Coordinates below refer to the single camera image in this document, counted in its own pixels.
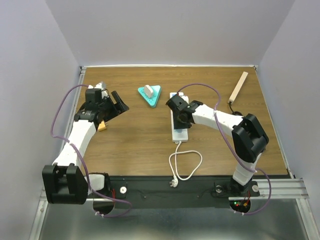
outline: gray wall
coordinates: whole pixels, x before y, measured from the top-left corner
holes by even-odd
[[[41,171],[61,143],[50,125],[79,67],[44,0],[3,0],[0,8],[0,239],[29,238]],[[70,102],[57,133],[64,133]]]
[[[289,166],[303,177],[320,226],[320,1],[296,0],[258,75]]]
[[[294,0],[46,0],[81,65],[258,64]]]

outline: power plug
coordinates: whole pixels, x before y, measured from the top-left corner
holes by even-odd
[[[176,95],[176,92],[170,92],[170,98],[172,98],[174,95]],[[183,92],[179,92],[179,96],[182,97],[183,100],[185,100],[187,103],[189,103],[189,98],[184,95]],[[188,141],[188,128],[185,129],[175,129],[174,127],[174,114],[172,111],[170,111],[171,114],[171,132],[172,132],[172,141],[174,143],[178,142],[187,142]]]

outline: electrical outlet socket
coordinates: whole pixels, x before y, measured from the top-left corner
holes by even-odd
[[[176,95],[176,92],[170,92],[170,98],[172,98],[174,95]],[[179,96],[182,97],[183,100],[185,100],[187,103],[189,103],[189,98],[184,95],[183,92],[179,92]],[[171,114],[171,132],[172,132],[172,142],[178,143],[178,142],[187,142],[188,141],[188,128],[185,129],[175,129],[174,128],[174,114],[170,110]]]

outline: metal frame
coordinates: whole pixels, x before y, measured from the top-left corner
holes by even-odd
[[[96,66],[96,67],[133,67],[133,66],[128,66],[128,65],[108,66],[108,65],[106,65],[106,66]],[[137,66],[136,65],[135,67],[154,67],[154,66],[146,66],[146,65]],[[167,65],[159,65],[158,67],[168,67],[168,66]],[[189,67],[203,67],[203,66],[202,65],[197,65],[197,66],[192,65]],[[248,66],[248,67],[254,67],[255,70],[257,69],[256,66],[254,66],[254,65]],[[86,69],[87,69],[87,67],[85,67],[85,66],[80,67],[80,75],[79,75],[79,79],[78,79],[78,84],[83,83],[84,78],[85,78],[85,74],[86,74]],[[81,90],[78,88],[75,92],[73,104],[72,104],[72,111],[70,113],[68,126],[67,126],[65,134],[64,134],[65,136],[68,136],[72,130],[73,115],[75,114],[75,111],[76,111],[80,91]],[[278,140],[278,144],[279,144],[282,156],[283,156],[284,164],[285,164],[285,166],[288,170],[288,173],[291,177],[291,179],[288,178],[288,179],[272,179],[271,180],[271,185],[272,185],[271,198],[272,199],[296,199],[297,206],[298,206],[299,212],[301,214],[301,218],[302,218],[305,230],[307,232],[308,238],[311,240],[320,240],[319,230],[318,230],[316,221],[314,219],[314,216],[312,214],[312,211],[311,211],[311,208],[310,208],[310,205],[308,202],[309,195],[308,195],[306,186],[304,184],[304,181],[302,179],[294,179],[294,175],[289,168],[289,164],[288,164],[286,155],[283,151],[283,146],[282,146],[278,131],[275,128],[272,119],[271,119],[271,122],[272,122],[273,128],[275,130],[275,135]],[[63,149],[63,147],[64,147],[64,143],[61,144],[60,152]],[[254,197],[254,198],[255,199],[267,198],[268,194],[269,194],[268,182],[265,179],[255,179],[255,181],[258,182],[259,191],[260,191],[261,196]],[[229,199],[235,200],[235,199],[239,199],[239,198],[230,197]],[[39,204],[38,204],[38,208],[37,208],[35,218],[33,221],[29,240],[38,240],[39,239],[40,234],[41,234],[41,230],[42,230],[42,226],[44,223],[44,219],[46,216],[47,207],[48,207],[48,201],[46,198],[45,189],[43,188],[41,191]]]

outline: brown wood surface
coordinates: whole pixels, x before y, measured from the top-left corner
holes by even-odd
[[[109,121],[107,130],[97,132],[89,143],[84,160],[90,172],[110,175],[170,176],[168,158],[175,151],[172,142],[170,109],[165,105],[169,93],[190,83],[214,86],[222,96],[218,109],[230,113],[227,101],[243,71],[248,72],[234,104],[234,110],[257,116],[270,141],[257,166],[268,174],[286,174],[286,167],[275,131],[253,67],[96,67],[88,68],[84,84],[96,85],[103,81],[109,92],[117,91],[129,111]],[[151,108],[138,93],[144,85],[161,85],[162,92],[156,108]],[[81,90],[78,108],[84,102]],[[217,95],[203,86],[183,90],[189,100],[198,100],[213,107]],[[180,151],[196,150],[203,162],[195,175],[232,175],[236,160],[217,130],[193,125],[189,141]],[[178,156],[180,175],[189,175],[199,163],[196,154]]]

